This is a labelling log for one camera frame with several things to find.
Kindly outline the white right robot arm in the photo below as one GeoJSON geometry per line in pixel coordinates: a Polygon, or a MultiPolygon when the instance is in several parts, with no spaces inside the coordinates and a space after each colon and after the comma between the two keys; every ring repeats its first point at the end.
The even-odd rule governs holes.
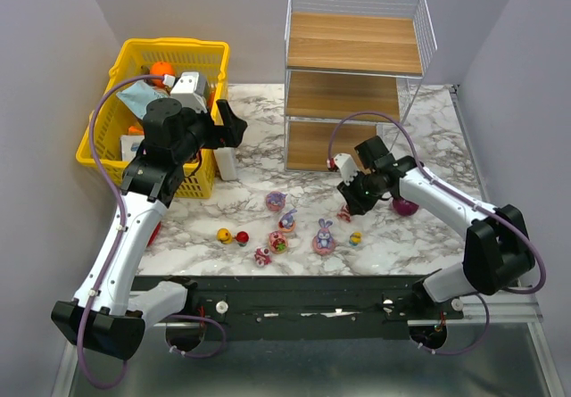
{"type": "Polygon", "coordinates": [[[464,241],[461,262],[423,278],[415,297],[438,303],[465,295],[493,295],[535,265],[525,221],[512,205],[498,208],[469,197],[439,179],[414,156],[395,159],[379,136],[328,161],[342,181],[337,189],[352,216],[364,215],[385,194],[415,203],[451,227],[464,241]]]}

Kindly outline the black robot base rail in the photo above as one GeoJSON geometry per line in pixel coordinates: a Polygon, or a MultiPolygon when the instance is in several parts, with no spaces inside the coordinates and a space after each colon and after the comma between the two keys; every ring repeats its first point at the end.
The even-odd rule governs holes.
{"type": "Polygon", "coordinates": [[[199,326],[165,321],[173,340],[298,341],[383,338],[406,340],[413,327],[461,319],[450,302],[415,303],[418,276],[191,277],[184,314],[203,313],[220,323],[199,326]]]}

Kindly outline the pink bear green flower toy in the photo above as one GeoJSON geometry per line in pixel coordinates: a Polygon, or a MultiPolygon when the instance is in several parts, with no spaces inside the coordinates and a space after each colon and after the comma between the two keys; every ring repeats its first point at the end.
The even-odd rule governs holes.
{"type": "Polygon", "coordinates": [[[268,235],[268,245],[272,253],[280,254],[288,249],[288,241],[281,231],[273,231],[268,235]]]}

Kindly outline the pink strawberry cake toy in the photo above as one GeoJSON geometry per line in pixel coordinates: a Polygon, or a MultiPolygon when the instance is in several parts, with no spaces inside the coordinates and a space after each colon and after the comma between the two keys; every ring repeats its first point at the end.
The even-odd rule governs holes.
{"type": "Polygon", "coordinates": [[[347,205],[344,205],[340,211],[337,213],[337,218],[340,220],[350,223],[352,221],[352,215],[349,212],[349,208],[347,205]]]}

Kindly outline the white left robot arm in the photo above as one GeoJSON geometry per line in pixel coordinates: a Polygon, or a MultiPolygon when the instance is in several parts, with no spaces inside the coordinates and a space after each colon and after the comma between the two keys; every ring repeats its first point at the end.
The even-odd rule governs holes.
{"type": "Polygon", "coordinates": [[[112,226],[94,266],[71,301],[55,303],[51,320],[79,348],[129,360],[145,330],[187,305],[193,284],[170,278],[141,302],[130,289],[142,255],[184,178],[184,166],[203,149],[238,147],[247,129],[227,100],[216,102],[221,124],[173,98],[150,102],[145,137],[125,168],[112,226]]]}

